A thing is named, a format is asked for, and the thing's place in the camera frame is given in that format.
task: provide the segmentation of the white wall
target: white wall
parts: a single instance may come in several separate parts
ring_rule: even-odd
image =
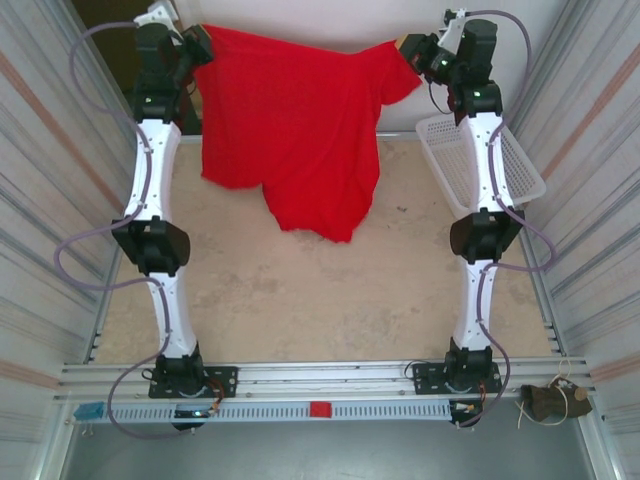
[[[331,50],[354,52],[407,33],[431,33],[446,8],[503,9],[518,16],[531,35],[534,53],[551,31],[563,0],[174,0],[183,25],[207,23]],[[524,42],[506,19],[498,24],[493,79],[508,107],[525,64]],[[446,107],[444,87],[434,87]],[[383,111],[379,130],[413,130],[437,113],[426,89]]]

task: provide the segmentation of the orange stripe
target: orange stripe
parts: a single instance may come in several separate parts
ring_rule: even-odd
[[[49,110],[43,105],[38,97],[33,93],[33,90],[29,88],[29,85],[24,81],[24,78],[18,73],[18,71],[11,64],[9,59],[0,51],[0,70],[4,76],[9,80],[11,85],[20,93],[22,98],[29,104],[33,111],[40,117],[42,123],[49,129],[53,136],[60,142],[60,144],[67,149],[71,154],[71,157],[76,161],[80,168],[87,174],[91,181],[96,185],[96,188],[102,193],[107,201],[118,212],[122,211],[122,202],[118,199],[117,195],[109,188],[109,186],[100,177],[86,158],[82,155],[82,152],[76,147],[75,143],[67,132],[56,121],[55,117]]]
[[[594,383],[609,382],[623,375],[638,371],[640,371],[640,353],[594,368],[591,370],[591,378]]]
[[[549,162],[549,165],[542,172],[542,178],[547,180],[553,172],[558,168],[560,162],[564,160],[569,151],[575,146],[580,137],[584,134],[585,130],[591,125],[593,120],[602,112],[604,107],[608,105],[611,99],[618,93],[622,85],[629,79],[631,74],[640,64],[640,44],[636,46],[631,55],[622,63],[622,66],[618,69],[615,75],[609,80],[607,86],[602,90],[600,96],[595,101],[587,115],[582,119],[582,121],[578,124],[576,129],[573,131],[569,138],[567,138],[560,147],[560,150],[554,155]]]
[[[51,390],[57,389],[60,385],[60,382],[55,377],[4,360],[0,360],[0,377]]]

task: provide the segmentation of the white plastic basket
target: white plastic basket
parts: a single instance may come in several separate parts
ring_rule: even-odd
[[[421,120],[416,131],[427,162],[453,214],[456,218],[466,217],[471,213],[471,160],[467,158],[453,115],[436,115]],[[544,195],[544,180],[506,127],[502,130],[502,157],[507,188],[515,205]]]

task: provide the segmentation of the corrugated metal wall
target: corrugated metal wall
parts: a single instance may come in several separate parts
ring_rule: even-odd
[[[565,347],[594,368],[640,478],[640,2],[573,3],[513,130],[548,186],[527,214],[558,245],[547,282]]]
[[[79,29],[63,2],[0,2],[0,478],[27,478],[63,362],[84,360],[102,297],[56,276],[60,240],[118,216],[131,185],[133,135],[97,115],[70,86]],[[89,48],[82,83],[119,99]],[[76,245],[65,264],[104,283],[114,242]]]

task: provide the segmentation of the black mounting plate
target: black mounting plate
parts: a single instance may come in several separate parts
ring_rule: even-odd
[[[479,381],[450,385],[444,363],[416,363],[412,366],[416,395],[480,394]],[[491,364],[491,374],[483,379],[486,393],[498,393],[502,378],[496,363]]]
[[[215,378],[224,388],[224,398],[236,396],[238,386],[238,367],[204,367],[205,377]],[[209,387],[205,386],[201,393],[196,396],[186,397],[174,390],[165,390],[159,384],[151,382],[149,386],[149,398],[217,398],[217,394]]]

